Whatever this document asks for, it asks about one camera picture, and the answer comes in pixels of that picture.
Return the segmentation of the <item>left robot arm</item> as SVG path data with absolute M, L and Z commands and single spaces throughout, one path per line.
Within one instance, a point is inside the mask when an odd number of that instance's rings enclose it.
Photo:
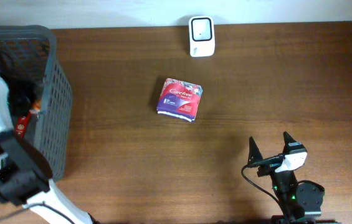
M 48 223 L 96 223 L 56 186 L 46 158 L 15 132 L 8 95 L 8 85 L 0 77 L 0 203 L 22 209 L 0 221 L 30 210 Z

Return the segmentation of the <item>red Nescafe stick sachet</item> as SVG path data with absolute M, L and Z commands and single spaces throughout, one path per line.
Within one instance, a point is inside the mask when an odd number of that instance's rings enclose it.
M 30 118 L 31 118 L 31 113 L 28 113 L 25 116 L 21 116 L 17 121 L 17 124 L 15 126 L 15 128 L 16 128 L 15 132 L 21 138 L 23 138 L 26 134 Z

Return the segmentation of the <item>Carefree liners pack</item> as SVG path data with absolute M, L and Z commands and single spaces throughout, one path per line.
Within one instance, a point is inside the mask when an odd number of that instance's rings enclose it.
M 167 78 L 159 95 L 157 113 L 192 123 L 196 119 L 202 93 L 201 85 Z

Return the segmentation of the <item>orange Kleenex tissue pack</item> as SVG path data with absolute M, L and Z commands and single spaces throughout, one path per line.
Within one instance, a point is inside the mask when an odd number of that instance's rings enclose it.
M 35 100 L 31 106 L 30 112 L 33 114 L 38 114 L 41 111 L 42 100 Z

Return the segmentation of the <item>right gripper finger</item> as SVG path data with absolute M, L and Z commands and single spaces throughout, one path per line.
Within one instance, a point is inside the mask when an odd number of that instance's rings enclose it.
M 284 154 L 293 154 L 297 150 L 297 141 L 294 140 L 294 138 L 289 135 L 286 131 L 283 132 L 283 140 L 284 140 L 284 148 L 283 148 L 283 153 Z
M 263 160 L 263 157 L 260 153 L 260 150 L 258 146 L 256 145 L 256 142 L 254 141 L 253 137 L 251 136 L 249 138 L 249 156 L 248 156 L 248 165 L 254 165 L 258 162 L 261 162 Z

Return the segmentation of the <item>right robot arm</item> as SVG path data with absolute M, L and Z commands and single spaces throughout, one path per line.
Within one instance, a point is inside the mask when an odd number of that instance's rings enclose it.
M 282 214 L 272 216 L 270 223 L 315 223 L 316 217 L 321 215 L 325 188 L 310 180 L 297 180 L 295 171 L 305 164 L 308 151 L 286 131 L 283 132 L 283 140 L 283 151 L 265 159 L 250 137 L 247 164 L 241 171 L 257 168 L 258 177 L 271 178 L 272 194 L 246 178 L 248 183 L 269 195 L 280 207 Z

